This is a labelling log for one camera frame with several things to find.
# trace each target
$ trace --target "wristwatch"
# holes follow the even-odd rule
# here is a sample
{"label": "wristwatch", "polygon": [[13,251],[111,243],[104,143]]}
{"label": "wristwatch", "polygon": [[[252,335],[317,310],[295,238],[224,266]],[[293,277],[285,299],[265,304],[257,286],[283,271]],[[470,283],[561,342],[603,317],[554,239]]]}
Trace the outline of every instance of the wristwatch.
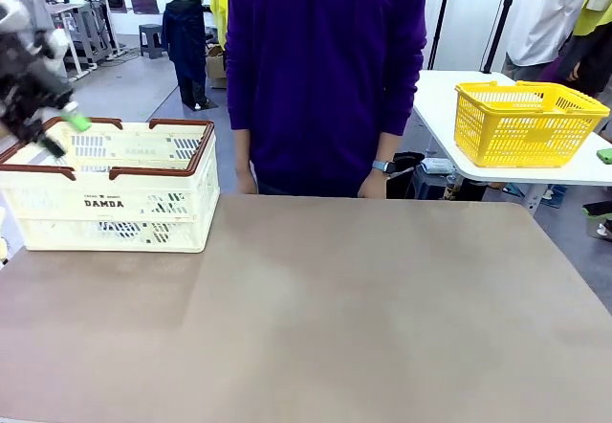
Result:
{"label": "wristwatch", "polygon": [[379,162],[378,160],[374,161],[374,163],[372,164],[372,168],[377,169],[378,171],[382,171],[383,173],[389,176],[391,174],[394,174],[398,170],[397,167],[395,166],[395,163]]}

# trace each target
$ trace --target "black pole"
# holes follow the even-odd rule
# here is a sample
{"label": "black pole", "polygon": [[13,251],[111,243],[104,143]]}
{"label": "black pole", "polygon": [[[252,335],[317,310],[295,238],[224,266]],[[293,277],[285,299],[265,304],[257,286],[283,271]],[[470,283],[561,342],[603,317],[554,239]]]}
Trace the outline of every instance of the black pole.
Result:
{"label": "black pole", "polygon": [[433,64],[436,60],[438,53],[438,43],[440,43],[440,34],[442,32],[442,24],[444,23],[444,15],[447,11],[448,0],[442,0],[442,8],[440,9],[440,15],[438,16],[438,26],[436,26],[436,34],[433,36],[433,43],[431,44],[431,54],[429,55],[429,64],[427,69],[430,71],[433,69]]}
{"label": "black pole", "polygon": [[493,66],[493,62],[495,61],[495,55],[497,54],[501,35],[504,33],[504,27],[506,26],[506,21],[508,20],[508,14],[510,13],[510,7],[512,6],[513,1],[514,0],[504,0],[504,10],[501,12],[501,16],[499,17],[499,23],[497,23],[497,31],[495,31],[495,37],[493,38],[493,44],[491,45],[489,58],[487,59],[485,68],[481,71],[485,74],[491,73],[491,67]]}

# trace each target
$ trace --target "robotic arm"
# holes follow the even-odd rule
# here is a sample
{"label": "robotic arm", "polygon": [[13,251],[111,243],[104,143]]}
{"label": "robotic arm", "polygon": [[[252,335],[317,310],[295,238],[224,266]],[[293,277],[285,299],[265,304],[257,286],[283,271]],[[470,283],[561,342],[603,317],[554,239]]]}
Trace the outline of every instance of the robotic arm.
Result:
{"label": "robotic arm", "polygon": [[17,0],[0,0],[0,122],[19,141],[39,143],[55,157],[65,152],[45,134],[37,111],[51,107],[76,131],[91,126],[72,101],[73,89],[55,74],[68,42],[63,31],[38,31],[32,44],[22,33],[30,28],[30,15]]}

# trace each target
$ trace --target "hand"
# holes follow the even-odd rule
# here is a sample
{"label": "hand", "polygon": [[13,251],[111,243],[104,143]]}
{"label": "hand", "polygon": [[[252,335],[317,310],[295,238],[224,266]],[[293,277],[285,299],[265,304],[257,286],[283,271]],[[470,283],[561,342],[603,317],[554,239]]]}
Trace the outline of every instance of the hand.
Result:
{"label": "hand", "polygon": [[571,72],[570,77],[567,78],[567,81],[576,81],[578,80],[578,70],[580,68],[580,63],[574,67],[574,70]]}
{"label": "hand", "polygon": [[379,169],[372,169],[361,184],[357,196],[359,198],[386,199],[386,174]]}
{"label": "hand", "polygon": [[238,178],[238,192],[243,195],[256,195],[257,183],[250,169],[236,171]]}

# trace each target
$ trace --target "brown tabletop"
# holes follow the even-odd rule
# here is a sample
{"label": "brown tabletop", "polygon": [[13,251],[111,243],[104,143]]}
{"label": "brown tabletop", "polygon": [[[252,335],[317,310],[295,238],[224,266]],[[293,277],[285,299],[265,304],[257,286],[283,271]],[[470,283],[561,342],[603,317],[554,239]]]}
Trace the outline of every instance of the brown tabletop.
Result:
{"label": "brown tabletop", "polygon": [[21,252],[0,415],[609,423],[612,318],[518,206],[223,197],[201,255]]}

